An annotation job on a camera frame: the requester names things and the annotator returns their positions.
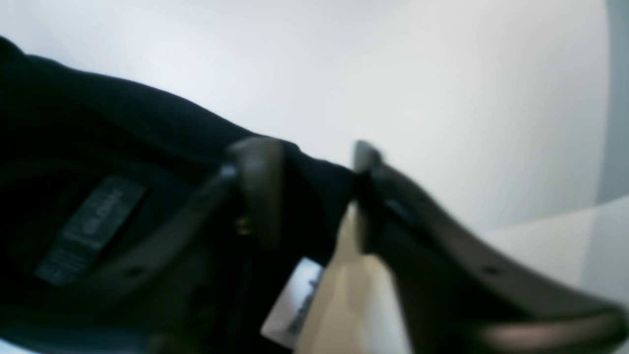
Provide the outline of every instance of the white background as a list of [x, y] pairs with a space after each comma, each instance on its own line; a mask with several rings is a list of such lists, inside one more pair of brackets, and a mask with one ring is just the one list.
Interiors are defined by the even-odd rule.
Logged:
[[0, 0], [0, 35], [178, 94], [314, 157], [348, 166], [354, 141], [369, 140], [497, 248], [629, 300], [629, 108], [619, 100], [629, 17], [615, 15], [628, 7]]

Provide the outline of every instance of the black fabric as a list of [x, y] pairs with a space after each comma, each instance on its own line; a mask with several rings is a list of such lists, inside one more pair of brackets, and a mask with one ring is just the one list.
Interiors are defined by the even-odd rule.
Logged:
[[[123, 175], [150, 192], [100, 261], [140, 243], [216, 172], [230, 144], [252, 136], [256, 134], [183, 98], [25, 55], [0, 37], [0, 287], [11, 289], [2, 292], [0, 303], [34, 305], [60, 291], [34, 278], [33, 269], [105, 175]], [[313, 159], [290, 142], [284, 142], [284, 153], [281, 249], [265, 253], [252, 246], [205, 244], [215, 251], [249, 249], [216, 257], [218, 276], [212, 279], [250, 279], [249, 290], [241, 295], [234, 290], [232, 298], [224, 292], [219, 296], [234, 308], [223, 316], [244, 311], [243, 323], [232, 326], [238, 328], [234, 333], [240, 343], [233, 352], [266, 346], [279, 350], [258, 335], [262, 320], [300, 257], [324, 265], [330, 260], [352, 193], [349, 170]], [[128, 323], [137, 324], [146, 311], [129, 314]], [[221, 341], [218, 334], [212, 338]]]

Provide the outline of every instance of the clothing tag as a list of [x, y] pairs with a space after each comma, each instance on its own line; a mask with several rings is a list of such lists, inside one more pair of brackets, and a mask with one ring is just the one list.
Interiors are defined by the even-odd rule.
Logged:
[[322, 266], [302, 258], [264, 321], [260, 334], [295, 349], [322, 275]]
[[78, 282], [146, 190], [126, 178], [105, 177], [59, 231], [35, 275], [58, 287]]

